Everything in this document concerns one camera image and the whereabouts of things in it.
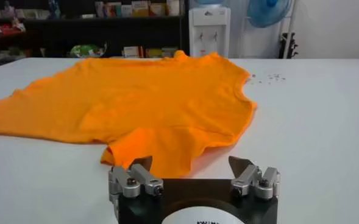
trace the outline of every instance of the bolt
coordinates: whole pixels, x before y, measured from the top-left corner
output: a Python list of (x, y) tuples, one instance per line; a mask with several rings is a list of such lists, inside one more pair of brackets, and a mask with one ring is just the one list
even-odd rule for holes
[(160, 197), (163, 195), (163, 192), (164, 192), (164, 189), (161, 186), (156, 186), (154, 189), (155, 196)]
[(128, 178), (128, 180), (126, 180), (126, 184), (130, 185), (130, 186), (135, 185), (136, 183), (137, 183), (136, 179), (134, 179), (132, 177)]
[(268, 186), (269, 186), (269, 181), (266, 180), (266, 179), (261, 179), (261, 180), (259, 181), (259, 186), (261, 186), (261, 187), (268, 187)]

